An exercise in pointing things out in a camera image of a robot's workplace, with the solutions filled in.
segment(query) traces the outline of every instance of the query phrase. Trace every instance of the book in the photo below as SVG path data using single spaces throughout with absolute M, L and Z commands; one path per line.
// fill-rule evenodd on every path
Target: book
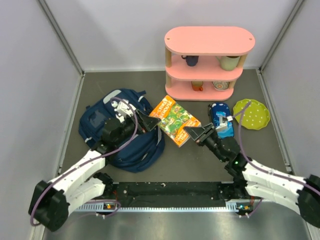
M 169 95 L 154 108 L 150 117 L 161 119 L 158 126 L 181 147 L 190 138 L 184 127 L 199 127 L 201 122 L 176 103 Z

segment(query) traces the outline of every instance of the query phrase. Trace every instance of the green plate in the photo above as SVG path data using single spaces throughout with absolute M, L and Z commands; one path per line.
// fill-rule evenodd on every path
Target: green plate
M 270 121 L 270 113 L 266 106 L 254 99 L 243 99 L 238 101 L 233 107 L 233 115 L 244 109 L 244 106 L 251 101 L 250 106 L 244 111 L 242 126 L 247 129 L 260 130 L 266 127 Z M 235 119 L 240 121 L 241 114 Z

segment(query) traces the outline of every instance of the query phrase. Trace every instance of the shelf tier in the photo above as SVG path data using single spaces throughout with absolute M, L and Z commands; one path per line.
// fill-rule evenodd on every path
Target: shelf tier
M 256 41 L 248 30 L 237 26 L 179 26 L 166 33 L 164 42 L 178 55 L 242 56 Z
M 171 67 L 165 67 L 166 73 L 179 81 L 223 81 L 237 80 L 242 72 L 242 67 L 232 71 L 225 71 L 215 56 L 200 56 L 195 66 L 188 66 L 186 60 L 180 55 L 172 56 Z
M 224 91 L 215 89 L 211 82 L 203 83 L 203 91 L 194 91 L 189 81 L 171 80 L 171 87 L 165 87 L 166 93 L 175 100 L 184 101 L 224 101 L 231 97 L 233 88 Z

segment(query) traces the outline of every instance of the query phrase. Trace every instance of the blue backpack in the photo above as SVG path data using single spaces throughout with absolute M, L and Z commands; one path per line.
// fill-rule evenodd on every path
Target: blue backpack
M 145 91 L 136 92 L 126 88 L 116 89 L 93 106 L 87 106 L 79 122 L 79 134 L 86 144 L 92 148 L 102 135 L 105 121 L 116 117 L 116 112 L 110 102 L 112 97 L 128 100 L 136 109 L 149 115 L 153 108 L 143 96 L 144 94 L 146 94 Z M 160 157 L 164 148 L 164 134 L 157 126 L 154 130 L 135 137 L 128 146 L 119 151 L 110 164 L 128 172 L 141 172 L 150 167 Z

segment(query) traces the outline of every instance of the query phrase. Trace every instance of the pink shelf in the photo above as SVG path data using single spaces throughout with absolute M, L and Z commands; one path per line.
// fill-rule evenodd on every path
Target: pink shelf
M 178 55 L 241 56 L 256 41 L 248 30 L 237 26 L 179 26 L 167 32 L 164 42 Z
M 242 67 L 225 71 L 220 67 L 215 56 L 200 56 L 196 66 L 188 66 L 180 55 L 172 56 L 172 66 L 166 67 L 167 74 L 179 81 L 234 81 L 242 72 Z
M 165 87 L 168 95 L 176 100 L 186 101 L 224 101 L 231 97 L 233 88 L 217 91 L 211 82 L 203 83 L 203 91 L 194 91 L 189 81 L 171 80 L 171 87 Z

